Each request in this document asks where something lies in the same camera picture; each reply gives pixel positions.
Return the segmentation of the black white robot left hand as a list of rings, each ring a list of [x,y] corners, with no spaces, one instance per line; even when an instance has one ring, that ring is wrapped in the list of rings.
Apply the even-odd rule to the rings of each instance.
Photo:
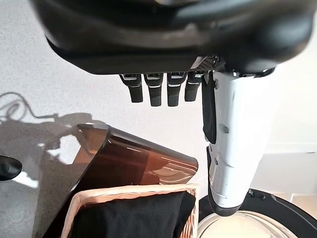
[[[202,86],[209,142],[209,200],[220,216],[242,206],[263,156],[275,85],[266,78],[301,53],[312,34],[314,0],[33,0],[44,35],[64,60],[119,74],[135,101],[140,76],[166,73]]]

